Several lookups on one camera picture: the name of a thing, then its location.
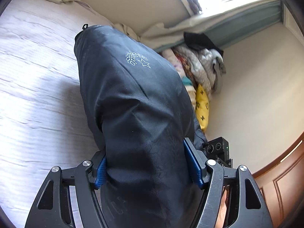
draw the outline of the teal fabric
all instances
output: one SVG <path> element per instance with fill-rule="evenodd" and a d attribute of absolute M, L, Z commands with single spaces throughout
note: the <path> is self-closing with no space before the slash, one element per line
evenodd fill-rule
<path fill-rule="evenodd" d="M 219 48 L 226 48 L 268 26 L 282 22 L 282 11 L 282 2 L 279 0 L 272 1 L 242 11 L 200 33 L 205 33 Z M 154 50 L 162 52 L 183 42 L 184 40 L 180 40 L 174 44 L 164 45 Z"/>
<path fill-rule="evenodd" d="M 183 82 L 184 86 L 193 86 L 191 80 L 186 76 L 184 76 L 181 81 Z"/>

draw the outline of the bed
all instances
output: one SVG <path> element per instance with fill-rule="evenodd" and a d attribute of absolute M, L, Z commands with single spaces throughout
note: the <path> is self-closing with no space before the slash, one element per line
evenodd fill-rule
<path fill-rule="evenodd" d="M 54 165 L 75 167 L 98 150 L 74 55 L 85 23 L 107 20 L 76 2 L 46 0 L 12 0 L 0 17 L 0 206 L 17 228 Z"/>

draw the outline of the pile of clothes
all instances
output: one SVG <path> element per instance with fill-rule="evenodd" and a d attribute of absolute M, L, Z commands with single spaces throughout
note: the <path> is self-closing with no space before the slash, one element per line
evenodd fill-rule
<path fill-rule="evenodd" d="M 185 43 L 161 54 L 178 72 L 203 132 L 209 120 L 209 100 L 222 89 L 226 73 L 223 53 L 205 34 L 184 33 Z"/>

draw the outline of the black electronic device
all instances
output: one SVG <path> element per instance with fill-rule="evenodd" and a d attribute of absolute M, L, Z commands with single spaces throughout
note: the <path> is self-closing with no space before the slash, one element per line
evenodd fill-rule
<path fill-rule="evenodd" d="M 223 162 L 222 166 L 232 168 L 232 159 L 229 158 L 229 143 L 223 137 L 209 141 L 204 149 L 208 159 L 220 159 Z"/>

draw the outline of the black nylon bag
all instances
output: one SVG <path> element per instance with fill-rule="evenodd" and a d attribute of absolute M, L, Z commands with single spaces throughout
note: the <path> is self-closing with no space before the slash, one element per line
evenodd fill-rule
<path fill-rule="evenodd" d="M 178 73 L 110 26 L 79 33 L 74 52 L 89 128 L 106 147 L 101 208 L 109 228 L 190 227 L 202 191 L 185 159 L 195 116 Z"/>

